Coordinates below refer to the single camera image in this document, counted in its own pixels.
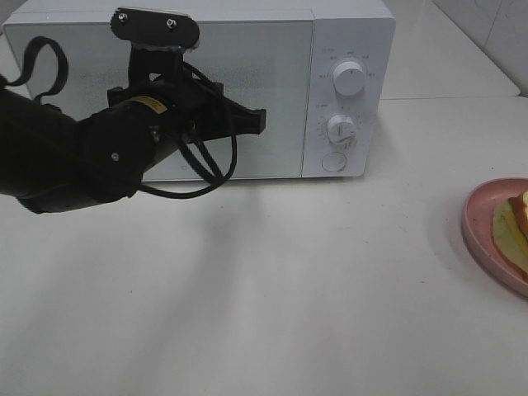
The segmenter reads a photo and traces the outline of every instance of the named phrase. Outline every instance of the microwave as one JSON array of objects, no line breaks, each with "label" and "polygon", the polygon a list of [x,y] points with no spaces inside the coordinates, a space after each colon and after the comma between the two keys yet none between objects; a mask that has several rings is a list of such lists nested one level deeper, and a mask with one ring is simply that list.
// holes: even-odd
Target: microwave
[{"label": "microwave", "polygon": [[[130,43],[115,37],[119,6],[189,15],[200,44],[185,61],[225,96],[266,109],[260,135],[238,136],[233,178],[354,177],[365,170],[395,20],[381,0],[29,0],[3,24],[19,66],[29,41],[56,40],[68,57],[63,91],[47,102],[81,120],[107,107],[106,90],[127,85]],[[32,96],[54,81],[57,64],[43,49],[27,87]],[[229,139],[207,143],[223,169]],[[145,181],[198,178],[175,152]]]}]

